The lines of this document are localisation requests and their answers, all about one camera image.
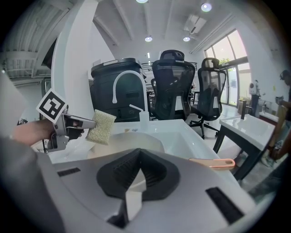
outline black velcro strip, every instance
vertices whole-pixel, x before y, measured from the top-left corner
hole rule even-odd
[[[234,223],[244,216],[244,214],[218,187],[209,188],[206,192],[229,224]]]
[[[75,167],[75,168],[70,168],[67,170],[59,171],[58,175],[59,175],[59,177],[63,177],[63,176],[67,176],[67,175],[70,175],[70,174],[73,174],[76,172],[80,172],[80,171],[81,170],[79,168]]]

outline ceiling light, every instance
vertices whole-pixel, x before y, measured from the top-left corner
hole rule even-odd
[[[151,36],[148,36],[148,37],[145,38],[146,42],[151,42],[152,40],[153,40],[153,38]]]
[[[183,38],[183,41],[185,41],[185,42],[188,42],[189,40],[190,40],[190,37],[186,36],[186,37]]]
[[[203,3],[201,6],[201,10],[204,12],[211,11],[211,9],[212,9],[212,6],[210,3]]]
[[[136,0],[138,3],[146,3],[148,0]]]

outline yellow sponge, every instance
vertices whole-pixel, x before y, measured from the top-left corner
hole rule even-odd
[[[114,124],[115,116],[95,110],[93,120],[97,123],[96,127],[89,129],[86,140],[103,145],[108,145],[110,133]]]

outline large window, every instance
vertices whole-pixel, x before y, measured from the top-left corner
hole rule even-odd
[[[220,64],[247,56],[237,30],[217,41],[205,50],[205,54],[206,57],[217,58]],[[251,71],[249,63],[241,64],[238,62],[237,65],[228,67],[225,71],[227,72],[227,80],[221,95],[221,102],[237,106],[239,99],[250,98]]]

